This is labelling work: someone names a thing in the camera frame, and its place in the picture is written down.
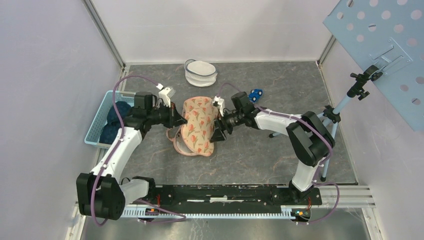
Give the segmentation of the dark blue lace bra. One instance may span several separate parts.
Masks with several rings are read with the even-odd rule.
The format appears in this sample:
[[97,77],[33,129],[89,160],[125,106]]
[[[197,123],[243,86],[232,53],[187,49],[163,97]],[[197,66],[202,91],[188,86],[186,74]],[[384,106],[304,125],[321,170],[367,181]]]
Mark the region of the dark blue lace bra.
[[[122,119],[124,119],[130,109],[131,106],[125,101],[117,101],[115,103],[119,115]],[[114,106],[110,108],[106,116],[106,125],[103,127],[102,132],[99,137],[100,144],[111,145],[118,134],[118,130],[121,128],[121,123],[119,117],[115,111]]]

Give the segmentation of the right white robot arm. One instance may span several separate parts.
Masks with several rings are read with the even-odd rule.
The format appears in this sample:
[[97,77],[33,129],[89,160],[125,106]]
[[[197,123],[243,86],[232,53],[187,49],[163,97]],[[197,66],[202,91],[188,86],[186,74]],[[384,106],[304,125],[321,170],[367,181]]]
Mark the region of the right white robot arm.
[[219,116],[214,121],[210,142],[220,142],[232,134],[234,127],[245,125],[257,130],[268,130],[289,138],[298,164],[289,182],[289,199],[302,204],[309,198],[319,165],[333,154],[334,137],[320,118],[312,111],[304,114],[287,114],[261,107],[251,102],[246,92],[238,92],[231,98],[234,109],[225,110],[225,101],[215,96],[212,105]]

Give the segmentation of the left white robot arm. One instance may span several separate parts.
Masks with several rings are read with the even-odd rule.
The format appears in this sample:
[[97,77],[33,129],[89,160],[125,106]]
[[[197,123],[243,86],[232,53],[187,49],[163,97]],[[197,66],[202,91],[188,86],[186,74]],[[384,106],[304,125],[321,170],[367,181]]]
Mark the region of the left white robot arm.
[[145,204],[156,200],[154,179],[136,176],[125,184],[118,181],[133,151],[152,126],[171,129],[187,123],[171,101],[174,94],[171,87],[163,88],[158,95],[137,92],[133,106],[116,114],[120,128],[110,148],[89,173],[81,173],[76,179],[80,214],[94,220],[118,220],[124,208],[136,200]]

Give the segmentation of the white mesh laundry bag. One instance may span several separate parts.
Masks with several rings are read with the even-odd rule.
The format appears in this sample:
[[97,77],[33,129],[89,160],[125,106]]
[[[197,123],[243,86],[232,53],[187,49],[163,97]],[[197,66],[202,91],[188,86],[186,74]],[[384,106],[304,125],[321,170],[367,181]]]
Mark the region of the white mesh laundry bag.
[[209,87],[217,80],[217,69],[211,63],[188,59],[184,63],[185,79],[195,87]]

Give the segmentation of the floral peach laundry bag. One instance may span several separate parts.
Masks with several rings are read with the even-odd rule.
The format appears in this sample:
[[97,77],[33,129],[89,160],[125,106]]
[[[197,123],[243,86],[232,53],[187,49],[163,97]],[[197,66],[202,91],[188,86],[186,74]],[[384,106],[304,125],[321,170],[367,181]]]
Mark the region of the floral peach laundry bag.
[[184,101],[182,116],[187,123],[178,127],[174,136],[167,130],[166,137],[177,153],[184,156],[209,157],[215,150],[211,137],[218,110],[207,96],[195,96]]

